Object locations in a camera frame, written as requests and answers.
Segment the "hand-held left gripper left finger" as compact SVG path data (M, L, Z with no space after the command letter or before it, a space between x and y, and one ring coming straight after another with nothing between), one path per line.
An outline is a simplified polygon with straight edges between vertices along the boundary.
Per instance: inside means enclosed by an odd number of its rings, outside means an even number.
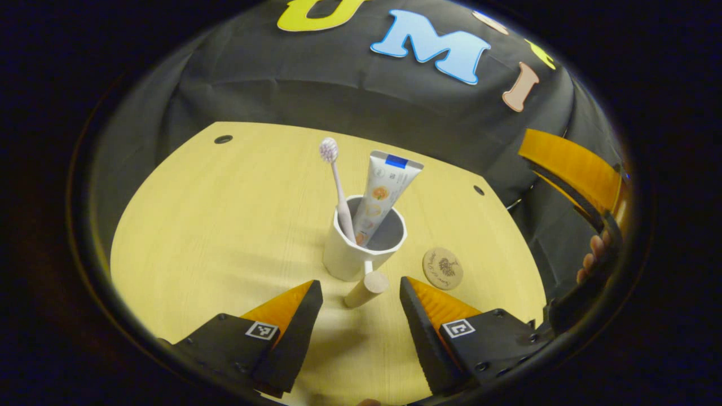
M217 314L161 345L225 385L281 398L296 382L322 304L322 284L310 280L242 316Z

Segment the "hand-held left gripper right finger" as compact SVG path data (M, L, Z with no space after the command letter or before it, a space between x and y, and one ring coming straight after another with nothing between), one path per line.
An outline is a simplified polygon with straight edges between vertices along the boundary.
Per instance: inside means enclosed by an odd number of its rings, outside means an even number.
M399 297L433 395L494 385L552 340L502 308L482 312L412 277Z

